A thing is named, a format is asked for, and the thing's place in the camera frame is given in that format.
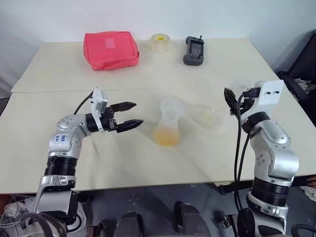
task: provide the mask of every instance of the table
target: table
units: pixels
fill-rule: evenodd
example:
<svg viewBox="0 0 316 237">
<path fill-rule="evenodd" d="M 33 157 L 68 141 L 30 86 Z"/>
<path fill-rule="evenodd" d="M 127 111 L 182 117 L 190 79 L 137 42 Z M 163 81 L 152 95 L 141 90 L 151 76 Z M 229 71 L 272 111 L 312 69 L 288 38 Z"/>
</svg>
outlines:
<svg viewBox="0 0 316 237">
<path fill-rule="evenodd" d="M 141 58 L 152 57 L 154 66 L 148 60 L 140 60 L 135 67 L 110 72 L 91 71 L 81 58 L 79 43 L 44 44 L 22 81 L 13 88 L 14 93 L 0 117 L 0 192 L 37 191 L 47 162 L 48 141 L 57 121 L 72 114 L 94 86 L 106 89 L 111 103 L 137 103 L 130 111 L 116 113 L 118 122 L 143 119 L 144 123 L 129 132 L 95 133 L 85 138 L 77 165 L 76 190 L 233 180 L 237 120 L 229 116 L 224 87 L 241 79 L 243 83 L 254 84 L 259 79 L 277 77 L 248 39 L 206 42 L 212 50 L 206 51 L 201 67 L 187 67 L 176 60 L 170 64 L 174 60 L 173 51 L 166 55 L 152 54 L 144 41 L 138 43 Z M 51 54 L 45 57 L 44 51 Z M 57 51 L 64 52 L 62 59 L 54 57 Z M 77 71 L 71 74 L 75 65 Z M 152 73 L 151 78 L 151 72 L 160 72 L 164 77 Z M 179 120 L 182 134 L 179 144 L 170 148 L 159 146 L 153 141 L 152 132 L 160 119 L 159 103 L 169 97 L 179 99 L 187 108 L 212 107 L 216 111 L 213 126 L 204 128 L 190 114 L 185 115 Z M 89 112 L 90 105 L 86 103 L 80 113 Z M 285 87 L 271 118 L 292 138 L 292 149 L 300 159 L 298 174 L 315 173 L 311 164 L 315 163 L 316 129 Z M 249 146 L 241 179 L 252 179 L 253 170 L 254 152 Z"/>
</svg>

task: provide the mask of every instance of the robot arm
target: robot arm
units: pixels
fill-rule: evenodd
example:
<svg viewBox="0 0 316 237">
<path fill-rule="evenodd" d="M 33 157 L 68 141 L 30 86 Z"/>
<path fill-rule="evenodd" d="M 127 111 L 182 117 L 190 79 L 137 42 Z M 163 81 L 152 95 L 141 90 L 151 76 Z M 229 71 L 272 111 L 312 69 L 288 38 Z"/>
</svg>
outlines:
<svg viewBox="0 0 316 237">
<path fill-rule="evenodd" d="M 285 234 L 288 206 L 286 199 L 299 162 L 290 148 L 291 140 L 281 126 L 269 118 L 279 101 L 283 81 L 259 82 L 243 92 L 240 120 L 243 130 L 250 133 L 255 152 L 255 179 L 247 195 L 249 208 L 238 214 L 238 235 L 273 236 Z M 232 115 L 238 115 L 238 101 L 225 88 L 225 100 Z"/>
<path fill-rule="evenodd" d="M 39 184 L 34 212 L 46 213 L 65 226 L 71 225 L 77 215 L 77 194 L 72 191 L 76 185 L 76 165 L 84 137 L 97 131 L 117 133 L 136 128 L 143 121 L 132 119 L 117 124 L 114 113 L 136 106 L 123 102 L 107 107 L 107 98 L 95 88 L 91 99 L 90 114 L 69 115 L 57 123 L 57 131 L 49 141 L 47 167 Z"/>
</svg>

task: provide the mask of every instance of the white table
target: white table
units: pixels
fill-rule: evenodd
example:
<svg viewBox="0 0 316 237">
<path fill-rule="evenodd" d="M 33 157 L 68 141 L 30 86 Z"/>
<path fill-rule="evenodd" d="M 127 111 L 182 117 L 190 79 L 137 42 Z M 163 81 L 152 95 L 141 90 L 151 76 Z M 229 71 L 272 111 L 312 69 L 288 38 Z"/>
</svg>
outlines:
<svg viewBox="0 0 316 237">
<path fill-rule="evenodd" d="M 107 89 L 111 103 L 137 103 L 130 111 L 116 113 L 118 122 L 143 119 L 144 123 L 128 132 L 95 133 L 85 138 L 77 165 L 76 190 L 233 180 L 237 120 L 229 116 L 224 87 L 236 79 L 254 84 L 277 77 L 247 39 L 206 42 L 209 48 L 205 46 L 207 53 L 201 67 L 187 67 L 176 61 L 175 56 L 181 59 L 180 51 L 153 54 L 142 47 L 146 42 L 141 42 L 139 65 L 110 72 L 90 70 L 80 43 L 44 44 L 13 88 L 0 117 L 0 192 L 36 192 L 47 162 L 48 140 L 57 121 L 72 114 L 94 86 Z M 164 72 L 165 78 L 157 76 L 158 72 Z M 190 108 L 211 106 L 221 119 L 205 129 L 183 116 L 179 121 L 179 144 L 161 147 L 153 141 L 152 132 L 160 119 L 159 103 L 168 97 L 178 98 Z M 80 112 L 89 113 L 89 103 Z M 271 118 L 292 138 L 292 149 L 300 159 L 298 174 L 315 173 L 316 129 L 286 88 Z M 241 179 L 252 179 L 253 170 L 254 152 L 249 146 Z"/>
</svg>

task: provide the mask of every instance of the orange liquid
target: orange liquid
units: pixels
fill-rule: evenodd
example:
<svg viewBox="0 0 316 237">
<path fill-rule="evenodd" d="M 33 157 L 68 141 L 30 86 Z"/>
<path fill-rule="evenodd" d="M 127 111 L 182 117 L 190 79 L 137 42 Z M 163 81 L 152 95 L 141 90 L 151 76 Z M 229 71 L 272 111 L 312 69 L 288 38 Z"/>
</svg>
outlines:
<svg viewBox="0 0 316 237">
<path fill-rule="evenodd" d="M 154 131 L 154 140 L 162 146 L 174 146 L 178 143 L 179 139 L 179 132 L 170 127 L 157 127 Z"/>
</svg>

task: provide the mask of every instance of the red pouch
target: red pouch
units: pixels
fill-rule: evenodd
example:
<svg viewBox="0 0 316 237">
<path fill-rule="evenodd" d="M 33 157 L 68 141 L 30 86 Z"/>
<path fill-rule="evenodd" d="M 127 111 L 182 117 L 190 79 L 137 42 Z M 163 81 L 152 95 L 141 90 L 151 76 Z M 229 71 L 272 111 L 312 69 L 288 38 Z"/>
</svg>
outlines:
<svg viewBox="0 0 316 237">
<path fill-rule="evenodd" d="M 83 54 L 95 71 L 135 66 L 139 59 L 131 33 L 119 31 L 86 33 Z"/>
</svg>

